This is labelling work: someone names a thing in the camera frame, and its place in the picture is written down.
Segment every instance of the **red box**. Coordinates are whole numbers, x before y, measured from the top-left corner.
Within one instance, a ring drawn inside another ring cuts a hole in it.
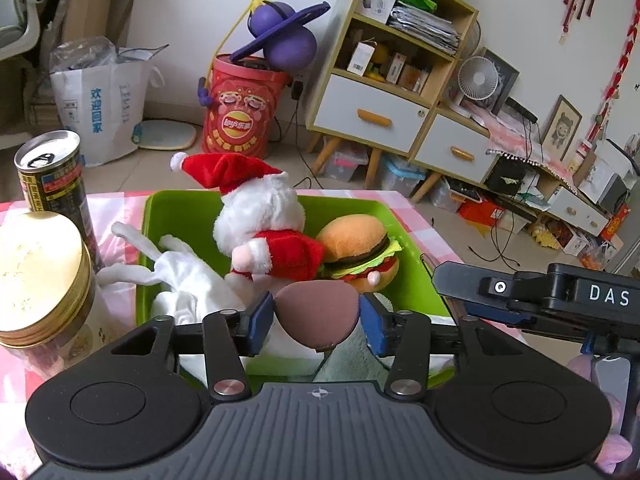
[[[481,203],[467,200],[458,209],[458,214],[469,222],[493,227],[502,216],[504,208],[495,205],[487,197],[481,196],[481,199]]]
[[[604,229],[600,233],[600,238],[606,240],[607,242],[610,242],[614,235],[618,232],[618,229],[620,229],[623,220],[626,218],[630,211],[631,209],[629,209],[629,206],[627,204],[623,204],[620,210],[615,215],[613,215],[610,218],[609,222],[607,222],[607,225],[604,226]]]

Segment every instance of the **red santa sleeve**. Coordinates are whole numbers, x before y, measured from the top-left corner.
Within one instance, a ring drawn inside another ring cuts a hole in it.
[[[263,231],[247,243],[254,266],[252,274],[268,274],[304,282],[315,278],[324,246],[298,231]]]

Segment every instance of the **picture frame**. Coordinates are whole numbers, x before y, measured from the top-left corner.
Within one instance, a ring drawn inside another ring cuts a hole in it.
[[[549,155],[563,161],[574,142],[581,121],[580,112],[563,95],[558,97],[542,135],[542,148]]]
[[[498,75],[500,76],[500,81],[498,82],[498,88],[494,94],[487,99],[478,101],[477,104],[481,108],[490,110],[493,115],[497,115],[502,109],[507,97],[509,97],[511,89],[513,89],[513,85],[516,83],[516,79],[520,75],[520,71],[516,70],[513,66],[487,47],[483,47],[479,51],[478,56],[485,57],[494,64],[498,71]]]

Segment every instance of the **hamburger plush toy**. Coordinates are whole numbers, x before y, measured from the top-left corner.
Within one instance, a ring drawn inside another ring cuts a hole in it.
[[[398,273],[402,250],[375,216],[348,215],[327,224],[316,238],[324,245],[324,276],[356,290],[378,292]]]

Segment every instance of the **white drawer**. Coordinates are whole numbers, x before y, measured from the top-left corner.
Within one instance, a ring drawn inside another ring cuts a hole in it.
[[[428,111],[393,94],[332,75],[314,125],[407,153]]]
[[[564,187],[554,193],[549,203],[551,214],[594,236],[600,234],[607,224],[607,219],[599,211]]]
[[[437,115],[415,160],[482,184],[497,155],[487,155],[487,138]]]

